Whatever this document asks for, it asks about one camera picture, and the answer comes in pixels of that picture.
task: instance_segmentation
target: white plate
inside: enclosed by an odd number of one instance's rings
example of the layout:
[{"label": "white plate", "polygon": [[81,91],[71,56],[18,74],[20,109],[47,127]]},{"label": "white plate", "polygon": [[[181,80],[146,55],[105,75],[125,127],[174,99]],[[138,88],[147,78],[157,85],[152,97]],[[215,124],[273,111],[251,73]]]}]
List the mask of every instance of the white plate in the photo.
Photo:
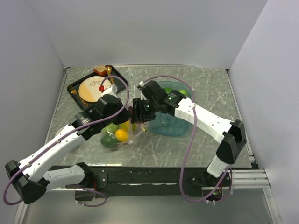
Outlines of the white plate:
[{"label": "white plate", "polygon": [[[104,78],[101,76],[93,76],[84,80],[79,86],[80,97],[87,102],[97,102],[102,96],[102,92],[99,90],[99,87],[103,79]],[[111,83],[108,80],[105,80],[103,83],[104,89],[110,85]]]}]

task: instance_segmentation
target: lime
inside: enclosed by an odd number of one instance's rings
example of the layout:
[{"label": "lime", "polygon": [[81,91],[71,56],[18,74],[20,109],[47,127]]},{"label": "lime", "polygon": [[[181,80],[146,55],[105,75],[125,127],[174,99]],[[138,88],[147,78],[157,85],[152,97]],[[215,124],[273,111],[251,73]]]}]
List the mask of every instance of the lime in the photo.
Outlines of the lime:
[{"label": "lime", "polygon": [[167,94],[169,94],[169,93],[171,92],[172,89],[169,88],[169,87],[166,87],[166,88],[164,88],[164,90],[166,91]]},{"label": "lime", "polygon": [[179,92],[184,94],[185,96],[187,96],[187,91],[186,90],[179,90]]},{"label": "lime", "polygon": [[137,124],[132,124],[132,130],[135,131],[136,128],[137,128]]},{"label": "lime", "polygon": [[101,141],[102,145],[105,147],[112,147],[115,144],[119,143],[119,141],[117,139],[113,138],[109,134],[104,135],[100,141]]},{"label": "lime", "polygon": [[118,129],[115,132],[115,137],[118,141],[122,141],[122,142],[128,141],[128,132],[126,132],[123,129]]},{"label": "lime", "polygon": [[114,133],[118,129],[118,125],[110,124],[102,129],[103,134]]}]

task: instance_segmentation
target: red cap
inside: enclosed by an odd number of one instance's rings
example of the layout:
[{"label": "red cap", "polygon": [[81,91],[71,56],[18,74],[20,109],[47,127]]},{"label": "red cap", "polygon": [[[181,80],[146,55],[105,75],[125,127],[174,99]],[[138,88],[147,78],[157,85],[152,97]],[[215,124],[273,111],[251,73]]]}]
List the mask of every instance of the red cap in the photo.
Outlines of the red cap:
[{"label": "red cap", "polygon": [[103,86],[103,85],[100,85],[100,86],[99,86],[99,91],[101,91],[101,92],[104,91],[104,86]]}]

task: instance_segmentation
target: small cup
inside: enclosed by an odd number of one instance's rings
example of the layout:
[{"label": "small cup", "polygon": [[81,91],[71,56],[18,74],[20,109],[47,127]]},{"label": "small cup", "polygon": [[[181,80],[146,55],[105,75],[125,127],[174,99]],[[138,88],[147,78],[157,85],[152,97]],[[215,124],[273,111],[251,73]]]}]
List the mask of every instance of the small cup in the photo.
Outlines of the small cup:
[{"label": "small cup", "polygon": [[95,73],[99,74],[100,76],[105,76],[106,75],[106,67],[104,65],[99,65],[98,67],[93,69],[93,71]]}]

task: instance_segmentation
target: white enclosure wall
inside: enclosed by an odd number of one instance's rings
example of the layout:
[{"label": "white enclosure wall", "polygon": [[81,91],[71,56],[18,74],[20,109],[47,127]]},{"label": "white enclosure wall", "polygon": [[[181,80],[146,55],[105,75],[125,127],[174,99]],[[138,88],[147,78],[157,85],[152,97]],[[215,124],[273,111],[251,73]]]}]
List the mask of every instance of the white enclosure wall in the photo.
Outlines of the white enclosure wall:
[{"label": "white enclosure wall", "polygon": [[226,68],[267,0],[28,0],[64,66]]},{"label": "white enclosure wall", "polygon": [[[4,166],[27,157],[45,141],[64,68],[25,0],[0,1],[0,192]],[[19,199],[14,189],[11,202]],[[2,224],[17,206],[0,203]]]},{"label": "white enclosure wall", "polygon": [[284,224],[299,223],[299,2],[269,0],[230,70]]}]

